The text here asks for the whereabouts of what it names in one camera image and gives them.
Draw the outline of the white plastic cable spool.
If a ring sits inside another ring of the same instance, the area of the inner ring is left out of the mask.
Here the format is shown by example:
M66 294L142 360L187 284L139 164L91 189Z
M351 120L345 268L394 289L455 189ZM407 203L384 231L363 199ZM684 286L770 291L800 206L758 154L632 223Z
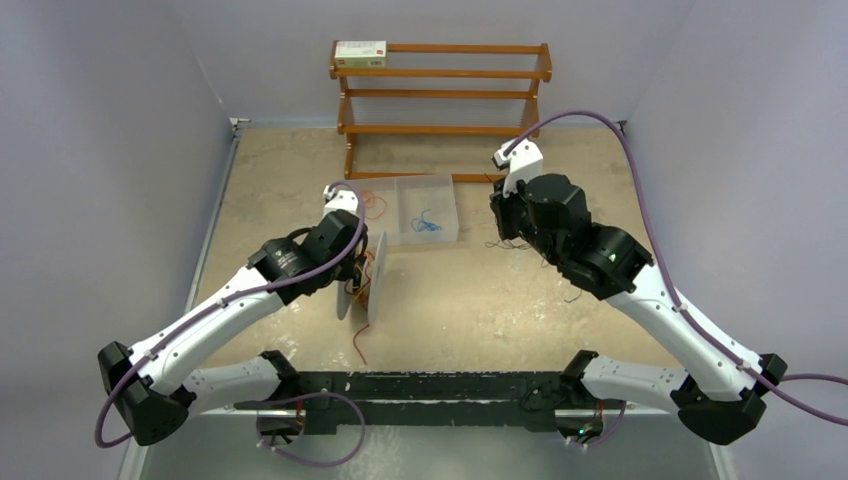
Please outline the white plastic cable spool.
M386 284L386 256L388 234L381 232L373 237L368 247L368 260L365 267L365 285L358 292L345 292L340 282L336 289L336 318L344 320L355 306L364 313L368 324L378 319L380 296Z

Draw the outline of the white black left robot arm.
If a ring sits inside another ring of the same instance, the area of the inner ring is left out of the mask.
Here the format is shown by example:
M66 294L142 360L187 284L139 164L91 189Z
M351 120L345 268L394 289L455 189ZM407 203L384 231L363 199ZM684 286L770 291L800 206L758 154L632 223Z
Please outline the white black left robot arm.
M247 327L354 273L364 220L346 210L324 214L312 227L265 242L213 295L151 337L117 341L97 354L107 401L95 427L101 448L129 439L160 442L190 417L226 405L266 401L292 405L298 374L276 351L209 370L201 364Z

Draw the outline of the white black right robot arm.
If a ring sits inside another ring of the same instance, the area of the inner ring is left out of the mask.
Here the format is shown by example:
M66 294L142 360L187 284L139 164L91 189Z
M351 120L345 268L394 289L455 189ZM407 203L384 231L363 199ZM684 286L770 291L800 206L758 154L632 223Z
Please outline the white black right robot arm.
M543 174L509 192L498 179L489 200L502 240L524 240L564 279L635 321L679 363L654 367L581 350L563 372L561 392L569 404L620 400L662 410L717 445L759 424L766 385L782 380L786 362L745 347L688 305L632 235L592 220L580 187L564 175Z

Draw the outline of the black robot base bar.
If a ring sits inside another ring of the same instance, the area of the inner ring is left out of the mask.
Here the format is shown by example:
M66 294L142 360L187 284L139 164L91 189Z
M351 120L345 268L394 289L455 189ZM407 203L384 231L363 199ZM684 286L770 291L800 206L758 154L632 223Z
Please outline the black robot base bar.
M599 400L563 371L298 371L269 356L281 380L260 411L290 408L308 435L342 425L519 427L529 432L596 435L619 400Z

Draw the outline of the clear plastic divided tray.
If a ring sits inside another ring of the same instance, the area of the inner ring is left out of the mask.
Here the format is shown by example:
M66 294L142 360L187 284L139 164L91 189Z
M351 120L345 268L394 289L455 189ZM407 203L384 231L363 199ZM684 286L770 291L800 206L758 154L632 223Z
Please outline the clear plastic divided tray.
M388 246L455 242L459 222L449 174L355 180L366 215L369 243L381 232Z

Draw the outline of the orange wooden shelf rack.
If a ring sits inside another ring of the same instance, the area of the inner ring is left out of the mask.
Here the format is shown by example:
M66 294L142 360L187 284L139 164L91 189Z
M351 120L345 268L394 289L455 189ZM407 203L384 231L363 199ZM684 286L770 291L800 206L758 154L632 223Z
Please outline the orange wooden shelf rack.
M351 180L388 175L358 170L356 149L365 136L519 135L539 120L539 90L553 76L546 43L390 42L366 62L339 58L341 49L334 42L329 76L339 84L335 124Z

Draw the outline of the white cardboard box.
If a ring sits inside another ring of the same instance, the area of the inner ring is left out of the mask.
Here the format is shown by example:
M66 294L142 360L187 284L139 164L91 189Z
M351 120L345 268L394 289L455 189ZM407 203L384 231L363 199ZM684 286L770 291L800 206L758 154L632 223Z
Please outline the white cardboard box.
M386 41L339 40L335 43L333 64L339 69L386 68Z

